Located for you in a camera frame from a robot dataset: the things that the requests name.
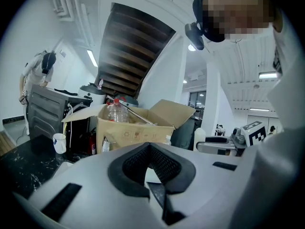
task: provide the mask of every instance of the black slot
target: black slot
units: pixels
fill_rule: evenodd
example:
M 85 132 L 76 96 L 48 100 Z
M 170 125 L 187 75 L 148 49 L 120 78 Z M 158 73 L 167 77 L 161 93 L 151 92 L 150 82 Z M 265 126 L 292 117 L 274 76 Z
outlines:
M 42 213 L 54 221 L 59 221 L 80 189 L 80 185 L 69 183 L 47 204 Z
M 235 169 L 237 168 L 236 165 L 231 165 L 231 164 L 227 164 L 227 163 L 223 163 L 223 162 L 215 162 L 213 164 L 213 166 L 222 168 L 222 169 L 226 169 L 226 170 L 231 170 L 231 171 L 235 171 Z

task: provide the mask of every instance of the cardboard flap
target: cardboard flap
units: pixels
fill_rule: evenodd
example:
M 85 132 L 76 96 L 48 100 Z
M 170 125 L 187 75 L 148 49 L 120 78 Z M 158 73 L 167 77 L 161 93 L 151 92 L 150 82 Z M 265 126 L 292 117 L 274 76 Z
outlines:
M 172 124 L 175 128 L 179 128 L 196 110 L 183 104 L 162 99 L 150 111 Z
M 70 122 L 70 121 L 76 121 L 76 120 L 83 120 L 87 119 L 91 116 L 98 116 L 99 112 L 106 106 L 106 104 L 101 104 L 97 106 L 92 106 L 88 108 L 81 109 L 66 118 L 64 118 L 61 122 Z

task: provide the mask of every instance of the black countertop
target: black countertop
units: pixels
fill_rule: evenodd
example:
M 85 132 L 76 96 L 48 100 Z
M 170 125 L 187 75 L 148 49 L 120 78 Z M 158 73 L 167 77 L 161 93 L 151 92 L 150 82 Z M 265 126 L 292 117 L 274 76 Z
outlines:
M 7 177 L 2 182 L 11 191 L 28 199 L 54 175 L 63 162 L 75 163 L 88 156 L 86 153 L 73 153 L 69 150 L 59 155 L 55 152 L 52 140 L 39 136 L 0 157 L 1 173 Z

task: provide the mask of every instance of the black cap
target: black cap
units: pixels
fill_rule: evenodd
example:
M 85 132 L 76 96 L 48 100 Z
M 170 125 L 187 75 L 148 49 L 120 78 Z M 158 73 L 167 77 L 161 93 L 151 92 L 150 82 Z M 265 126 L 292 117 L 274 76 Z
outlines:
M 193 11 L 200 25 L 202 34 L 213 42 L 222 42 L 225 40 L 225 35 L 219 32 L 218 28 L 214 27 L 213 18 L 209 17 L 208 11 L 203 10 L 203 0 L 194 0 Z

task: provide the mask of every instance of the white mug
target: white mug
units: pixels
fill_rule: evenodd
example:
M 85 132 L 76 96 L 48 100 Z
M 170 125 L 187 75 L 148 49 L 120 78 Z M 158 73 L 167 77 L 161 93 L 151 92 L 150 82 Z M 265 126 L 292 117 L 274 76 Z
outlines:
M 62 133 L 54 134 L 53 145 L 56 153 L 63 154 L 64 152 L 66 152 L 66 136 Z

